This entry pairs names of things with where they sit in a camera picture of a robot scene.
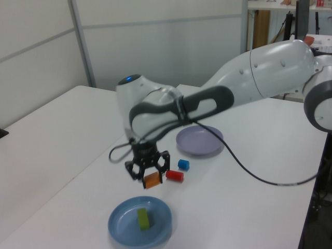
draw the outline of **red cylinder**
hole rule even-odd
[[[183,181],[183,176],[184,175],[183,175],[182,172],[178,172],[178,171],[174,171],[174,170],[166,171],[166,177],[168,179],[171,179],[171,180],[182,182]]]

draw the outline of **light blue plate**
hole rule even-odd
[[[150,228],[141,230],[137,209],[146,208]],[[155,197],[139,196],[118,205],[108,219],[108,231],[115,241],[132,248],[148,248],[162,243],[172,232],[172,213]]]

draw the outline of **blue cylinder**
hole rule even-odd
[[[182,170],[189,170],[189,161],[180,159],[177,163],[177,166]]]

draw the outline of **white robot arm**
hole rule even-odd
[[[183,97],[176,88],[141,75],[123,79],[116,88],[124,128],[134,159],[126,162],[133,179],[144,182],[146,168],[156,167],[160,182],[169,170],[169,154],[156,141],[170,130],[224,110],[282,93],[302,93],[308,120],[332,131],[332,56],[314,57],[300,40],[283,41],[246,52],[226,63],[196,93]],[[157,162],[160,157],[164,166]],[[140,168],[133,172],[133,165]]]

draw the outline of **orange block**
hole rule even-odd
[[[159,172],[147,175],[146,177],[144,177],[144,181],[146,189],[157,186],[158,184],[160,184]]]

